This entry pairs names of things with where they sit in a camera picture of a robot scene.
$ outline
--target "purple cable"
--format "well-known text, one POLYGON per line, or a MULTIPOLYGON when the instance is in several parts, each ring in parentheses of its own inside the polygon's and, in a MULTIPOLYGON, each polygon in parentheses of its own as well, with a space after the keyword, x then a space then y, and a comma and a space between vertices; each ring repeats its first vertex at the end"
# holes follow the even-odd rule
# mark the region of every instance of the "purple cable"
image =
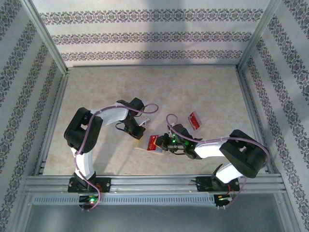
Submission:
POLYGON ((78 155, 80 155, 85 147, 85 144, 86 144, 86 140, 88 138, 88 134, 89 134, 89 130, 90 130, 90 125, 94 119, 94 117, 100 113, 102 113, 103 111, 105 110, 109 110, 109 109, 113 109, 113 108, 124 108, 124 109, 128 109, 128 110, 132 110, 132 111, 135 111, 135 112, 138 112, 138 113, 142 113, 142 114, 154 114, 155 112, 157 112, 159 110, 159 106, 157 104, 154 104, 154 103, 151 103, 151 104, 148 104, 144 107, 144 109, 147 107, 147 106, 150 106, 150 105, 155 105, 156 106, 156 110, 154 111, 151 111, 151 112, 144 112, 144 111, 140 111, 140 110, 136 110, 136 109, 133 109, 131 107, 128 107, 128 106, 122 106, 122 105, 112 105, 112 106, 108 106, 108 107, 105 107, 103 109, 100 109, 98 111, 96 111, 90 118, 89 120, 89 123, 88 123, 88 126, 87 126, 87 129, 86 129, 86 133, 85 133, 85 137, 84 137, 84 140, 82 142, 82 145, 81 147, 79 148, 79 150, 74 154, 74 164, 75 164, 75 169, 77 170, 77 172, 79 173, 79 175, 82 177, 82 179, 89 185, 91 185, 93 188, 96 189, 96 191, 98 192, 98 200, 97 202, 95 203, 94 206, 92 206, 90 209, 88 209, 88 211, 94 209, 98 204, 99 202, 101 201, 101 192, 100 190, 98 189, 97 186, 95 186, 94 184, 92 184, 91 182, 89 182, 86 177, 81 173, 81 171, 79 170, 78 168, 78 165, 77 165, 77 161, 76 161, 76 157, 78 155))
MULTIPOLYGON (((178 117, 177 117, 176 115, 174 115, 174 114, 168 114, 168 115, 166 116, 166 122, 167 122, 169 128, 170 128, 176 135, 178 135, 178 136, 180 136, 180 137, 182 137, 182 138, 184 138, 184 139, 186 139, 186 140, 189 140, 189 141, 192 141, 192 142, 195 142, 195 143, 205 143, 205 144, 212 144, 212 143, 217 143, 217 142, 222 142, 222 141, 227 141, 227 140, 244 141, 244 142, 251 143, 251 144, 253 144, 253 145, 258 146, 259 148, 261 148, 261 149, 266 153, 266 155, 267 155, 267 160, 266 160, 266 162, 264 163, 263 167, 265 167, 265 166, 269 163, 269 161, 270 161, 270 153, 268 152, 268 150, 267 150, 263 145, 261 145, 260 143, 258 143, 258 142, 256 142, 256 141, 252 141, 252 140, 250 140, 250 139, 243 139, 243 138, 236 138, 236 137, 225 137, 225 138, 220 138, 220 139, 209 139, 209 140, 201 140, 201 141, 199 141, 199 140, 195 140, 195 139, 191 139, 191 138, 188 138, 188 137, 186 137, 186 136, 183 136, 182 134, 178 133, 178 132, 172 127, 172 125, 169 123, 169 116, 171 116, 171 115, 173 115, 173 116, 176 117, 176 122, 175 122, 175 124, 178 122, 178 117)), ((232 201, 231 201, 227 206, 223 207, 224 209, 226 209, 226 208, 228 208, 230 205, 232 205, 232 204, 234 203, 234 201, 238 198, 238 196, 240 195, 240 192, 243 190, 243 187, 244 187, 245 184, 246 184, 246 181, 247 181, 247 178, 245 177, 244 182, 242 183, 242 186, 241 186, 241 188, 239 189, 237 195, 232 199, 232 201)))

